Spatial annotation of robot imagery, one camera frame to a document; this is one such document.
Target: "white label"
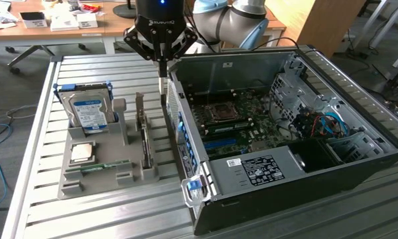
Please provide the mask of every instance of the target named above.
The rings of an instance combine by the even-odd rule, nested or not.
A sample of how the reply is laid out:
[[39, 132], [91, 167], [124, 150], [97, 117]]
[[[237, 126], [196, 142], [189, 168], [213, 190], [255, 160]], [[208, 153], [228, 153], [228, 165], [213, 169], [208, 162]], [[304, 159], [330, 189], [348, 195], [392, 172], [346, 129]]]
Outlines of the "white label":
[[220, 132], [220, 131], [227, 131], [227, 130], [232, 130], [233, 127], [228, 127], [228, 128], [219, 128], [215, 130], [215, 132]]
[[224, 62], [223, 68], [228, 68], [233, 66], [233, 62]]
[[101, 33], [84, 33], [81, 36], [101, 36]]
[[99, 130], [108, 125], [105, 113], [100, 111], [101, 101], [79, 101], [73, 103], [81, 126], [88, 130]]
[[239, 165], [241, 165], [241, 160], [240, 160], [240, 158], [229, 159], [229, 160], [227, 161], [227, 163], [228, 163], [228, 166], [229, 166], [229, 167], [239, 166]]

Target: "red cable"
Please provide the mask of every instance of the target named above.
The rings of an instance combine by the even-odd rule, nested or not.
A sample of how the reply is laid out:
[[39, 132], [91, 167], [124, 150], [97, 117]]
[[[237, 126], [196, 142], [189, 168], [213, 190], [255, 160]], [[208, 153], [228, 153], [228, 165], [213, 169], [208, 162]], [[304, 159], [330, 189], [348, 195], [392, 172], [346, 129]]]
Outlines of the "red cable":
[[313, 137], [313, 134], [315, 134], [315, 127], [316, 127], [316, 123], [319, 121], [319, 119], [321, 118], [321, 116], [317, 116], [316, 119], [315, 119], [315, 123], [313, 123], [313, 129], [312, 129], [312, 136]]

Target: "wooden desk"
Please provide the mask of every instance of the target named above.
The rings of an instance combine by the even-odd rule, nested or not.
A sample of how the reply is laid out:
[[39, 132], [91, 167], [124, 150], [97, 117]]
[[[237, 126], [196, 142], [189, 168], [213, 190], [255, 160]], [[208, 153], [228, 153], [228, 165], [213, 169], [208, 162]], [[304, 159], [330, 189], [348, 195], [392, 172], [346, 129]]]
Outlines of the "wooden desk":
[[[0, 30], [0, 46], [103, 42], [107, 54], [115, 54], [113, 43], [123, 41], [124, 30], [133, 26], [135, 20], [121, 18], [113, 14], [115, 6], [124, 4], [123, 2], [96, 2], [95, 4], [100, 5], [105, 12], [103, 16], [97, 16], [97, 28], [52, 32], [49, 27], [25, 28], [20, 19], [20, 12], [44, 10], [41, 0], [12, 2], [11, 13], [19, 18], [20, 22], [16, 23], [16, 27]], [[276, 19], [271, 10], [268, 10], [267, 18], [271, 20], [271, 23], [264, 34], [267, 37], [263, 41], [280, 37], [283, 31], [287, 29], [287, 26]], [[277, 45], [277, 41], [268, 44], [268, 46], [273, 45]]]
[[[287, 24], [284, 36], [312, 44], [330, 57], [353, 24], [365, 0], [268, 0], [265, 5]], [[281, 40], [280, 45], [293, 45]]]
[[[96, 2], [95, 4], [100, 5], [101, 7], [104, 6], [103, 2]], [[20, 21], [16, 22], [16, 27], [0, 29], [0, 46], [31, 46], [103, 42], [103, 35], [105, 33], [104, 16], [97, 16], [97, 28], [55, 32], [51, 31], [49, 27], [25, 28], [19, 13], [41, 10], [44, 10], [41, 0], [12, 2], [11, 13], [19, 18]]]

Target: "black side panel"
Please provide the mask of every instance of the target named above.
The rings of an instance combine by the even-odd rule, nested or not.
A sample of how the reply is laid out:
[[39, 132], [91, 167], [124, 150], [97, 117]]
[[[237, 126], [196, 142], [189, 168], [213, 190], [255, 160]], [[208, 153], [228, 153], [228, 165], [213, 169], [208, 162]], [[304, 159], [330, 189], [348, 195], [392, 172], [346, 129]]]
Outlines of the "black side panel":
[[203, 235], [353, 189], [398, 161], [398, 154], [280, 184], [204, 206], [195, 223]]

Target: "paper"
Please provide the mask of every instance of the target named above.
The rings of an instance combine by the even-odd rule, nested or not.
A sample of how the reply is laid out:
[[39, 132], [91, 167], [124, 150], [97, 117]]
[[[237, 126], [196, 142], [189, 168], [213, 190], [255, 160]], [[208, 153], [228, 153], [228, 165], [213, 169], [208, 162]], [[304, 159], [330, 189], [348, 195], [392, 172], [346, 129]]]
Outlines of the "paper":
[[16, 22], [17, 18], [8, 12], [9, 2], [0, 1], [0, 23]]
[[5, 29], [5, 28], [13, 27], [13, 26], [16, 26], [15, 22], [4, 23], [4, 24], [0, 24], [0, 29]]

